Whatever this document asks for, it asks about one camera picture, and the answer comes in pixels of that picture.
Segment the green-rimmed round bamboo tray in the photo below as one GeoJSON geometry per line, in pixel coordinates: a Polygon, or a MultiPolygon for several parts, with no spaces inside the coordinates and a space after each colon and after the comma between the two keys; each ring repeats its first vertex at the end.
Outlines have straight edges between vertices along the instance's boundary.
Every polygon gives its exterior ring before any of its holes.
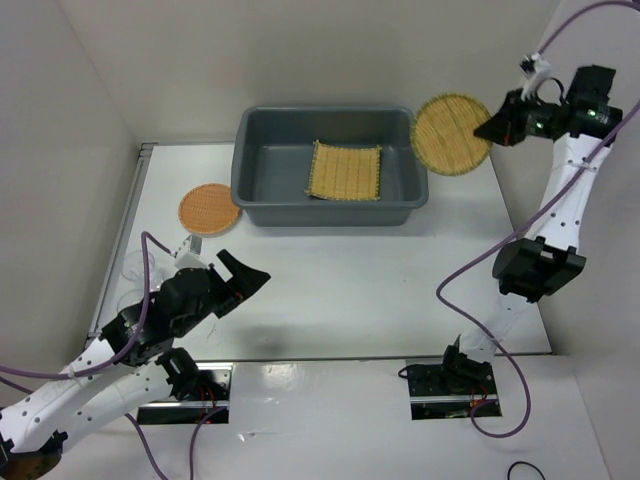
{"type": "Polygon", "coordinates": [[[438,95],[415,114],[410,142],[423,166],[443,176],[460,176],[478,168],[491,143],[476,137],[477,127],[490,119],[479,100],[460,93],[438,95]]]}

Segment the orange round woven basket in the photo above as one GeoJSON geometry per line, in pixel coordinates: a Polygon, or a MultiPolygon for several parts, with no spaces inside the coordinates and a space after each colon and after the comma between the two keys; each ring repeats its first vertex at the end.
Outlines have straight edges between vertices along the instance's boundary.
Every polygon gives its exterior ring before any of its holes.
{"type": "Polygon", "coordinates": [[[232,227],[240,212],[228,185],[208,183],[193,188],[182,198],[178,218],[191,233],[215,235],[232,227]]]}

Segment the clear plastic cup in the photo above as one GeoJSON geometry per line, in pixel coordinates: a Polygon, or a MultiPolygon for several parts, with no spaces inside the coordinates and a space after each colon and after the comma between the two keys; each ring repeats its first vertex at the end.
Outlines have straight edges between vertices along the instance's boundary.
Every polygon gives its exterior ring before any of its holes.
{"type": "Polygon", "coordinates": [[[156,265],[156,260],[152,253],[144,256],[141,250],[136,250],[126,255],[121,268],[121,276],[127,281],[143,285],[147,278],[145,267],[149,270],[148,278],[151,289],[158,289],[164,281],[164,275],[156,265]]]}
{"type": "Polygon", "coordinates": [[[143,289],[133,289],[124,293],[117,302],[116,313],[120,314],[127,308],[140,304],[145,296],[152,298],[153,293],[143,289]]]}

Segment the square bamboo mat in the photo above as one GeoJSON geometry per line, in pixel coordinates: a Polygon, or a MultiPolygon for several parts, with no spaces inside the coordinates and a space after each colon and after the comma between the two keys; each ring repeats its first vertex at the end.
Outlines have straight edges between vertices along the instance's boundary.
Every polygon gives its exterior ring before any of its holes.
{"type": "Polygon", "coordinates": [[[347,148],[314,141],[306,194],[331,201],[378,201],[382,147],[347,148]]]}

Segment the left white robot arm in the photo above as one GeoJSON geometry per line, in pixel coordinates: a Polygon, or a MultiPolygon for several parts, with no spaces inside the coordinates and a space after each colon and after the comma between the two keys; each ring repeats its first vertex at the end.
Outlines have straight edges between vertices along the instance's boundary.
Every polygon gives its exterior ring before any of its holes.
{"type": "Polygon", "coordinates": [[[1,411],[1,476],[38,479],[79,440],[156,400],[193,396],[203,383],[195,361],[175,339],[207,317],[222,318],[269,280],[264,271],[222,250],[230,272],[213,265],[182,268],[149,299],[123,310],[63,372],[1,411]]]}

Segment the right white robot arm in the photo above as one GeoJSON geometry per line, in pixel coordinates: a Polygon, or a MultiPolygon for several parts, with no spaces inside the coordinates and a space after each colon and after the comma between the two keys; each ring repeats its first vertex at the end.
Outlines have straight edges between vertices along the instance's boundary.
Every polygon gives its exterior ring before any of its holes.
{"type": "Polygon", "coordinates": [[[570,86],[560,89],[559,100],[548,103],[537,89],[550,76],[536,73],[524,87],[508,92],[500,109],[475,129],[475,136],[501,146],[515,146],[528,136],[549,139],[553,163],[539,212],[518,239],[500,245],[492,267],[497,288],[492,314],[445,350],[438,381],[446,391],[478,388],[519,317],[583,271],[582,217],[623,119],[622,110],[609,104],[615,75],[612,68],[582,66],[570,86]]]}

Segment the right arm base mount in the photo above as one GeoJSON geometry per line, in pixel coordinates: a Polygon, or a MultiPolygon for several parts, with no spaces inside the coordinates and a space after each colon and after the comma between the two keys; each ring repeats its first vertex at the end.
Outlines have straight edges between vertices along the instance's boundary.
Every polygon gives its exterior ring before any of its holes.
{"type": "Polygon", "coordinates": [[[476,405],[477,417],[502,415],[491,368],[472,380],[450,376],[439,363],[407,361],[397,376],[407,384],[413,421],[468,418],[476,405]]]}

